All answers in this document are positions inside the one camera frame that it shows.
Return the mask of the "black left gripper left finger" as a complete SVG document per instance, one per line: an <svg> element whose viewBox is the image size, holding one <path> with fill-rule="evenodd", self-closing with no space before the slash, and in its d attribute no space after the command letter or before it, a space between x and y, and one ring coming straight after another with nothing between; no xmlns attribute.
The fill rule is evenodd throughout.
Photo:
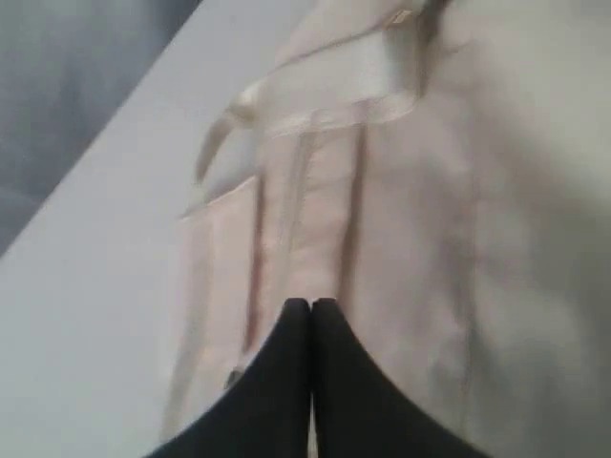
<svg viewBox="0 0 611 458"><path fill-rule="evenodd" d="M310 422L310 308L284 303L245 372L153 457L306 457Z"/></svg>

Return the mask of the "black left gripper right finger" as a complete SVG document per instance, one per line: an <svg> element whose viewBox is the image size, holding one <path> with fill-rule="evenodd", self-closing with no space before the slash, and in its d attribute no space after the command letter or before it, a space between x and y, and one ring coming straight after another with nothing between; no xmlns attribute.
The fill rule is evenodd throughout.
<svg viewBox="0 0 611 458"><path fill-rule="evenodd" d="M475 457L384 375L338 303L311 309L312 394L320 457Z"/></svg>

